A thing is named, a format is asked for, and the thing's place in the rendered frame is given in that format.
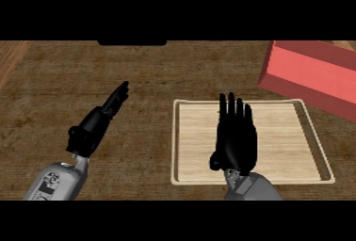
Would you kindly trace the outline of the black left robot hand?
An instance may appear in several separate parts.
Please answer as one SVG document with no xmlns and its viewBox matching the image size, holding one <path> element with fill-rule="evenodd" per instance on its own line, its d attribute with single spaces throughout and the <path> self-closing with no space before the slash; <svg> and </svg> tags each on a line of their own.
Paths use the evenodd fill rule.
<svg viewBox="0 0 356 241">
<path fill-rule="evenodd" d="M 129 99 L 129 84 L 126 81 L 113 91 L 105 103 L 96 106 L 86 115 L 82 123 L 68 130 L 68 144 L 65 150 L 89 158 L 104 139 L 110 122 Z"/>
</svg>

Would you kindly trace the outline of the pale wooden tray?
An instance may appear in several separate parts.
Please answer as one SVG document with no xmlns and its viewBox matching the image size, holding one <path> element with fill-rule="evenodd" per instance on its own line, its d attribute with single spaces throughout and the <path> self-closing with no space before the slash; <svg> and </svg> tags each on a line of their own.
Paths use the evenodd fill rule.
<svg viewBox="0 0 356 241">
<path fill-rule="evenodd" d="M 253 169 L 275 185 L 336 182 L 315 125 L 300 99 L 252 101 L 257 130 Z M 173 104 L 172 183 L 222 185 L 225 174 L 209 167 L 216 150 L 219 103 L 176 100 Z"/>
</svg>

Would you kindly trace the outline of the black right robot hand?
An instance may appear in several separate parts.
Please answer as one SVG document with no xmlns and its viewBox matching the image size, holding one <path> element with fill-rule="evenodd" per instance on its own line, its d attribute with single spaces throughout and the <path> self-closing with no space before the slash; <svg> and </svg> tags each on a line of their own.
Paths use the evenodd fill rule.
<svg viewBox="0 0 356 241">
<path fill-rule="evenodd" d="M 221 94 L 216 150 L 210 156 L 212 170 L 237 170 L 249 176 L 257 163 L 257 131 L 252 107 L 234 93 Z"/>
</svg>

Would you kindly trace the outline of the black flat object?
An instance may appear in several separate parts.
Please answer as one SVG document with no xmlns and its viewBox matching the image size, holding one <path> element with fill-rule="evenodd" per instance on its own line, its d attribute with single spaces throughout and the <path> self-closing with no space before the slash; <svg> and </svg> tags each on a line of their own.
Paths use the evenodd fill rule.
<svg viewBox="0 0 356 241">
<path fill-rule="evenodd" d="M 167 40 L 98 40 L 102 46 L 164 46 Z"/>
</svg>

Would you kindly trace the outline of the red cardboard box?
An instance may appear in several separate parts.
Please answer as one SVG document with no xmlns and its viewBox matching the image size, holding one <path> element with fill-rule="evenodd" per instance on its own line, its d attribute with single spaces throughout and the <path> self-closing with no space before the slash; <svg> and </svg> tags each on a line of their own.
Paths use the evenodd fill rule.
<svg viewBox="0 0 356 241">
<path fill-rule="evenodd" d="M 257 86 L 356 122 L 356 51 L 318 40 L 272 40 Z"/>
</svg>

